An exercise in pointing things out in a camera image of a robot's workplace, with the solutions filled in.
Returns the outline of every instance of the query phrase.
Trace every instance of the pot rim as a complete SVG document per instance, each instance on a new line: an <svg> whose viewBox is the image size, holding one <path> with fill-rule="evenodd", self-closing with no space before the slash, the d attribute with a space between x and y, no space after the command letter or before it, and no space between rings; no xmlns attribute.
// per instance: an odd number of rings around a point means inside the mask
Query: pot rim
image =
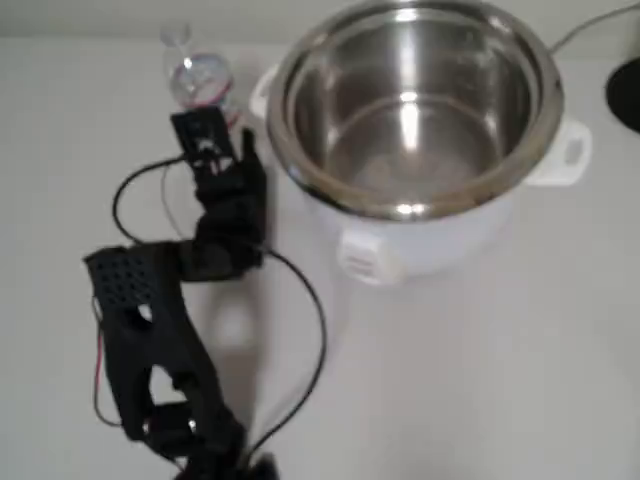
<svg viewBox="0 0 640 480"><path fill-rule="evenodd" d="M444 10L473 15L487 25L500 25L520 50L526 49L533 63L539 88L535 117L519 143L496 167L469 181L462 188L428 198L382 198L378 194L353 187L327 174L304 152L287 124L287 90L304 60L332 33L370 15L411 8ZM556 136L564 113L564 92L558 69L542 41L511 14L474 0L376 0L347 8L330 17L305 35L280 64L271 85L266 126L276 157L287 174L310 195L347 213L392 220L419 222L462 213L516 187L542 161Z"/></svg>

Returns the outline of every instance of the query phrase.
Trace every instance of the water bottle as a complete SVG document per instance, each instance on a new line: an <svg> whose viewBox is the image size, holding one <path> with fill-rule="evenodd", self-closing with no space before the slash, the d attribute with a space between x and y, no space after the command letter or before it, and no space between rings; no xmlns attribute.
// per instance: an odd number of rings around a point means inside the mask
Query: water bottle
<svg viewBox="0 0 640 480"><path fill-rule="evenodd" d="M160 38L165 45L165 75L176 102L187 110L216 105L232 127L240 109L231 95L233 75L226 60L215 53L197 51L187 22L165 24Z"/></svg>

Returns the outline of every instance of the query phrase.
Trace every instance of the stainless steel inner pot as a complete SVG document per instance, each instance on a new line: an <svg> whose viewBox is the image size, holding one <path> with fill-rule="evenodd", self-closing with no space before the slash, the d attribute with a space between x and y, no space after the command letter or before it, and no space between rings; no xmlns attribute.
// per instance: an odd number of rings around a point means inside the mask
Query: stainless steel inner pot
<svg viewBox="0 0 640 480"><path fill-rule="evenodd" d="M267 128L287 172L356 215L463 212L544 157L563 114L555 64L521 22L471 1L368 1L281 64Z"/></svg>

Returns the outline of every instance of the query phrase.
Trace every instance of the rice cooker handle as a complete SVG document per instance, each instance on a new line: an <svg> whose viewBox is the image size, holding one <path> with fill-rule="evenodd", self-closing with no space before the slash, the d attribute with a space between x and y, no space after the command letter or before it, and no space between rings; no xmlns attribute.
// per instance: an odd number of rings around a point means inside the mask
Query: rice cooker handle
<svg viewBox="0 0 640 480"><path fill-rule="evenodd" d="M589 127L565 117L547 155L525 183L536 187L574 185L586 172L592 155L593 135Z"/></svg>
<svg viewBox="0 0 640 480"><path fill-rule="evenodd" d="M269 89L271 88L271 83L278 73L278 65L272 65L269 69L260 77L258 83L251 92L251 96L249 97L249 110L256 117L261 120L265 120L267 118L267 105L269 103Z"/></svg>
<svg viewBox="0 0 640 480"><path fill-rule="evenodd" d="M385 286L405 277L400 260L386 241L374 233L344 230L338 245L338 264L351 277L369 285Z"/></svg>

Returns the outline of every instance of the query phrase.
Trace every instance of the black object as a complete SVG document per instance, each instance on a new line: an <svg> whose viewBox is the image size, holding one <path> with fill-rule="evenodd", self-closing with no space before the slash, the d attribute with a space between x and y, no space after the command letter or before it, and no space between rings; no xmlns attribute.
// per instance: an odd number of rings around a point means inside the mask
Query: black object
<svg viewBox="0 0 640 480"><path fill-rule="evenodd" d="M606 87L607 103L627 128L640 133L640 58L616 70Z"/></svg>
<svg viewBox="0 0 640 480"><path fill-rule="evenodd" d="M150 163L130 173L129 175L127 175L127 178L125 178L122 181L122 183L120 183L120 185L118 186L118 189L116 190L116 194L113 196L113 200L111 202L111 218L113 219L113 223L115 223L116 228L120 231L120 233L122 233L123 236L131 240L133 243L138 243L138 244L145 243L140 238L136 237L131 232L129 232L129 230L127 230L127 228L120 221L120 200L122 199L122 195L124 194L124 191L129 186L129 184L133 182L136 178L144 175L147 172L152 172L154 170L164 168L164 167L170 167L171 165L176 165L184 161L185 161L184 157L180 156L176 158L169 158L167 160L160 160L159 162Z"/></svg>
<svg viewBox="0 0 640 480"><path fill-rule="evenodd" d="M224 403L180 288L239 278L262 265L257 246L265 240L266 175L253 134L243 132L240 161L217 108L174 115L172 122L205 213L193 240L142 243L131 235L137 245L85 259L102 313L107 377L127 437L164 458L187 457L180 479L273 480L277 471L268 457L251 468L241 461L245 429ZM117 217L117 201L114 212ZM185 402L154 403L154 366L169 374Z"/></svg>

